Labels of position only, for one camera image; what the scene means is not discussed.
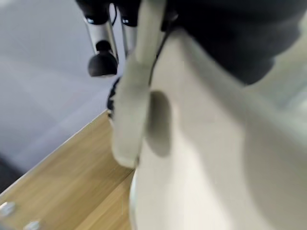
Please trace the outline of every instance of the wooden table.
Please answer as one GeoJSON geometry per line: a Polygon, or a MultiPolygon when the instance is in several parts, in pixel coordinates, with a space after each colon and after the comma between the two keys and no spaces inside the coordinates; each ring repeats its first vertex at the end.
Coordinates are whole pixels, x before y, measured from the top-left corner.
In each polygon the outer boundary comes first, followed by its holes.
{"type": "Polygon", "coordinates": [[[132,170],[110,148],[111,127],[100,115],[0,196],[16,203],[1,223],[22,230],[41,220],[42,230],[129,230],[132,170]]]}

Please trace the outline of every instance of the white plastic part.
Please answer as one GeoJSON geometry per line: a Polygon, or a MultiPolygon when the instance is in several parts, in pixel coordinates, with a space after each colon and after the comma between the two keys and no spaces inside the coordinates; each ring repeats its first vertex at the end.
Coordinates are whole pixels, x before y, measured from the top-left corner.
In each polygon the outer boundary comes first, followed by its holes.
{"type": "Polygon", "coordinates": [[[119,164],[135,168],[141,150],[150,100],[150,77],[160,44],[166,0],[143,0],[137,44],[128,56],[115,95],[112,150],[119,164]]]}
{"type": "Polygon", "coordinates": [[[31,221],[24,227],[24,230],[40,230],[40,229],[41,225],[39,220],[31,221]]]}
{"type": "Polygon", "coordinates": [[[151,91],[138,230],[306,229],[306,117],[241,85],[182,30],[166,41],[151,91]]]}
{"type": "Polygon", "coordinates": [[[11,215],[15,211],[15,203],[14,202],[5,202],[0,205],[0,215],[3,217],[7,217],[11,215]]]}

